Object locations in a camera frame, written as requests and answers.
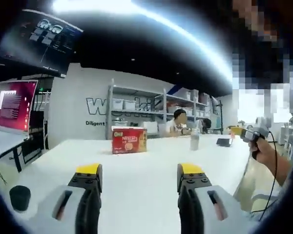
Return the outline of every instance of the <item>black ceiling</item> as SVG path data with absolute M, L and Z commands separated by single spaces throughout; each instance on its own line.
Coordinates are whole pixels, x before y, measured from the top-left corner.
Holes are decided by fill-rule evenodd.
M 139 6 L 165 16 L 185 30 L 200 37 L 199 28 L 206 27 L 212 37 L 207 43 L 219 47 L 232 64 L 232 50 L 243 54 L 246 76 L 257 79 L 247 82 L 271 82 L 265 71 L 280 71 L 279 50 L 271 43 L 259 42 L 246 29 L 244 22 L 231 12 L 226 1 L 172 1 L 134 0 Z M 31 1 L 28 8 L 52 13 L 51 3 Z M 84 30 L 77 42 L 72 62 L 82 67 L 93 67 L 139 74 L 164 80 L 189 89 L 198 89 L 215 97 L 232 92 L 232 85 L 217 69 L 210 69 L 197 46 L 175 31 L 144 16 L 117 16 L 99 13 L 70 13 L 59 18 Z M 0 67 L 0 80 L 41 73 L 42 70 L 24 65 Z M 275 75 L 274 82 L 282 82 Z

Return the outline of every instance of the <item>desk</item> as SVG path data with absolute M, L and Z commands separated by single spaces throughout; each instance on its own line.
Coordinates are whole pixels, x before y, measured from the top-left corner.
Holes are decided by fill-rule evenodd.
M 70 181 L 77 166 L 97 162 L 103 165 L 100 234 L 179 234 L 178 163 L 201 166 L 213 185 L 231 195 L 244 175 L 248 145 L 237 137 L 231 147 L 216 146 L 219 137 L 229 136 L 202 135 L 195 152 L 189 137 L 149 139 L 147 152 L 125 155 L 112 155 L 108 140 L 64 141 L 20 173 L 15 185 L 27 186 L 32 195 L 25 213 L 13 213 L 28 220 L 49 192 Z M 6 202 L 11 208 L 8 195 Z

